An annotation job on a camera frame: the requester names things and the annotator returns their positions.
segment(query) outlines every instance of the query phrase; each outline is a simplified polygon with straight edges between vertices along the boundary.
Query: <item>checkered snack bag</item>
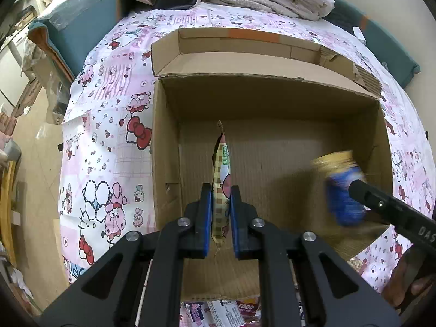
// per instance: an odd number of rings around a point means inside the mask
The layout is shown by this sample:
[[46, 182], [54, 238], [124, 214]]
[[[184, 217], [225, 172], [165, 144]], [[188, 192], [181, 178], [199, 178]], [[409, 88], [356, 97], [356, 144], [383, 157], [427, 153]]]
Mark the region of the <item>checkered snack bag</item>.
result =
[[215, 144], [212, 157], [214, 163], [213, 201], [212, 201], [212, 238], [221, 248], [228, 232], [230, 214], [230, 155], [225, 142], [222, 124], [221, 135]]

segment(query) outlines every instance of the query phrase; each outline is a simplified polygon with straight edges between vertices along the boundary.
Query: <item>triangular cutout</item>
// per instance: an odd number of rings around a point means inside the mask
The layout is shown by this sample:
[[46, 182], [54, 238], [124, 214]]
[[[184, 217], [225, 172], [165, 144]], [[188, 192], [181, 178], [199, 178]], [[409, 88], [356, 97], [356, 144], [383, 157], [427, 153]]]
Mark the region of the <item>triangular cutout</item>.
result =
[[359, 290], [359, 287], [326, 254], [321, 253], [319, 257], [335, 298], [340, 299]]
[[122, 260], [123, 255], [121, 253], [114, 255], [112, 259], [82, 287], [82, 291], [101, 300], [107, 299]]

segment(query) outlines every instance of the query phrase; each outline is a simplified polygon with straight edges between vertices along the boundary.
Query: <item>bed sheet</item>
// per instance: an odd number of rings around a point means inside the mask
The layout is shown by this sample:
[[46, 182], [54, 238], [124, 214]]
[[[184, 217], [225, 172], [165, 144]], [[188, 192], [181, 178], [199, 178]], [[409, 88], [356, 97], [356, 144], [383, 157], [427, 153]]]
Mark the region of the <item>bed sheet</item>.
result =
[[[64, 153], [58, 209], [62, 254], [74, 282], [130, 230], [156, 230], [150, 142], [151, 44], [186, 27], [258, 29], [320, 43], [380, 80], [392, 153], [394, 195], [431, 217], [436, 175], [424, 128], [409, 97], [354, 36], [316, 22], [247, 8], [200, 3], [189, 10], [133, 11], [89, 53], [71, 86], [62, 124]], [[378, 292], [410, 242], [389, 227], [357, 257]]]

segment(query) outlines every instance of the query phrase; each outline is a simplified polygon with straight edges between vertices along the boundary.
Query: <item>red bow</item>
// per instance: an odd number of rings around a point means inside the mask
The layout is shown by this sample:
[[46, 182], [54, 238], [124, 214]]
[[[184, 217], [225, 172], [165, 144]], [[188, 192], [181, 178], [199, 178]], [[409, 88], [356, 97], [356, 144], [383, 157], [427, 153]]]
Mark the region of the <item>red bow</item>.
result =
[[127, 132], [135, 134], [137, 137], [136, 144], [139, 150], [144, 150], [150, 145], [151, 129], [145, 127], [144, 124], [141, 123], [138, 116], [134, 116], [129, 120], [127, 123]]
[[86, 260], [88, 261], [89, 265], [94, 264], [94, 253], [92, 252], [92, 247], [88, 245], [88, 242], [84, 239], [84, 235], [80, 236], [79, 240], [79, 249], [81, 251], [84, 251], [86, 254]]

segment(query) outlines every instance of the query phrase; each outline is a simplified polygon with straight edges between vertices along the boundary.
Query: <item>wooden board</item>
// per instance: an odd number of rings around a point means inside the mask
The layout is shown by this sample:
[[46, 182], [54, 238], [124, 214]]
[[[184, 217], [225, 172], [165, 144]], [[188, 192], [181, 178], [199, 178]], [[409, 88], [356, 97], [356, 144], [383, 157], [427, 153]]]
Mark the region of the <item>wooden board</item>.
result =
[[3, 171], [0, 192], [0, 235], [3, 246], [9, 257], [9, 261], [16, 267], [14, 244], [12, 242], [11, 228], [11, 204], [12, 204], [12, 184], [14, 181], [16, 162], [10, 161], [7, 170]]

